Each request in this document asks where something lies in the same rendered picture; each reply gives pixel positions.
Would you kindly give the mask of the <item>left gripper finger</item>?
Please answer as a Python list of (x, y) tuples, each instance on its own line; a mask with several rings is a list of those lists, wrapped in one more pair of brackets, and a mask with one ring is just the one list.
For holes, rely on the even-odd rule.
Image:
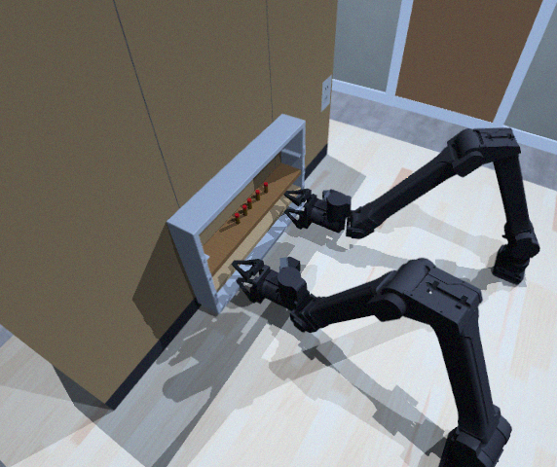
[(253, 279), (249, 279), (248, 281), (245, 281), (245, 279), (244, 279), (244, 278), (241, 278), (241, 277), (239, 277), (239, 278), (236, 280), (236, 282), (240, 285), (240, 287), (242, 288), (242, 290), (244, 291), (244, 293), (247, 295), (247, 297), (249, 298), (249, 300), (250, 300), (251, 302), (252, 302), (251, 295), (250, 295), (250, 293), (248, 292), (248, 290), (244, 287), (244, 285), (242, 284), (242, 282), (246, 282), (246, 283), (253, 284), (252, 281), (253, 281)]
[[(260, 262), (260, 259), (254, 259), (254, 260), (245, 260), (245, 261), (234, 261), (232, 263), (232, 266), (238, 271), (238, 273), (246, 280), (248, 281), (250, 279), (250, 277), (252, 276), (252, 270), (256, 267), (256, 265)], [(243, 269), (241, 269), (239, 265), (252, 265), (252, 267), (247, 270), (244, 271)]]

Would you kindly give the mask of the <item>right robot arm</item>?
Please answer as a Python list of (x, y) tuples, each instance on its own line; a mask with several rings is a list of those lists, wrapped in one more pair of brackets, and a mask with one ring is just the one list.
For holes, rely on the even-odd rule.
[(326, 211), (324, 228), (339, 233), (345, 229), (347, 218), (346, 236), (362, 239), (447, 179), (457, 174), (464, 178), (482, 164), (493, 162), (507, 220), (502, 237), (508, 241), (499, 249), (494, 273), (520, 283), (529, 258), (536, 256), (540, 247), (529, 218), (518, 159), (521, 150), (512, 128), (466, 128), (448, 140), (447, 145), (389, 191), (352, 212), (352, 198), (332, 189), (322, 191), (322, 199), (317, 198), (312, 206)]

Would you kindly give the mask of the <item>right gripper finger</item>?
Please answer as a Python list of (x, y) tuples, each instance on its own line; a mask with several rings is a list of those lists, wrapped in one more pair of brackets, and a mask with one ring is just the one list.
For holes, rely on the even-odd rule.
[(299, 229), (299, 220), (296, 220), (289, 212), (300, 215), (302, 210), (285, 209), (285, 211), (284, 211), (284, 213), (291, 219), (291, 221), (294, 223), (294, 225)]
[[(305, 195), (305, 193), (308, 191), (309, 189), (303, 189), (303, 190), (297, 190), (297, 191), (286, 191), (284, 193), (284, 195), (290, 199), (293, 203), (295, 203), (297, 206), (300, 206), (300, 204), (303, 202), (303, 196)], [(293, 194), (293, 195), (301, 195), (299, 198), (295, 198), (289, 194)]]

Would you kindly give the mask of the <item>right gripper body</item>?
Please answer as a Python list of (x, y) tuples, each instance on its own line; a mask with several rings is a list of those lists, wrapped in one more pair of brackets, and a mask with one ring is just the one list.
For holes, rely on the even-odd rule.
[(327, 214), (326, 211), (312, 206), (315, 200), (316, 195), (312, 194), (312, 190), (308, 190), (303, 196), (303, 202), (307, 202), (303, 206), (304, 211), (302, 211), (299, 215), (300, 230), (302, 230), (302, 228), (307, 229), (311, 223), (315, 223), (323, 227), (323, 222), (325, 220), (325, 217), (323, 215)]

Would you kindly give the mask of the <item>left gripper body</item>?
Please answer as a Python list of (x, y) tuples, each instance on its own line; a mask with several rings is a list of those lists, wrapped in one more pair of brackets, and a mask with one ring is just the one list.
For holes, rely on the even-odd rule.
[(254, 284), (250, 288), (250, 295), (254, 304), (261, 304), (265, 298), (274, 303), (278, 302), (279, 293), (277, 293), (277, 291), (279, 287), (264, 279), (270, 270), (269, 266), (264, 265), (263, 260), (260, 260), (260, 262), (252, 270), (253, 276), (255, 276), (259, 271), (259, 277), (256, 276), (253, 279), (252, 283)]

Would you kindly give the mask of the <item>light blue rectangular rack frame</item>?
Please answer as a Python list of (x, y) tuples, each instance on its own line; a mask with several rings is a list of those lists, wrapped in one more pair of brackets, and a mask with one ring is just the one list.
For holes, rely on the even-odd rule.
[[(301, 169), (301, 175), (293, 185), (302, 190), (305, 128), (306, 121), (281, 114), (167, 220), (198, 303), (217, 314), (239, 291), (241, 287), (236, 280), (243, 277), (235, 271), (214, 300), (215, 287), (213, 281), (209, 285), (207, 280), (210, 271), (202, 262), (204, 250), (199, 234), (295, 135), (283, 149), (301, 154), (301, 157), (281, 152), (281, 163)], [(263, 260), (291, 222), (283, 212), (245, 260)]]

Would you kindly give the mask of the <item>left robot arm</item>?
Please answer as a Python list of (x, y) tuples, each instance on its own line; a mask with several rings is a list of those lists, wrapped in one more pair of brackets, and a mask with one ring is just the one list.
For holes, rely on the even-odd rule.
[(264, 279), (278, 286), (277, 304), (291, 310), (290, 320), (303, 333), (372, 315), (391, 321), (404, 313), (434, 326), (459, 417), (443, 467), (496, 466), (512, 427), (493, 405), (479, 333), (479, 288), (419, 258), (351, 289), (316, 297), (301, 277), (300, 261), (279, 262), (279, 272), (271, 269)]

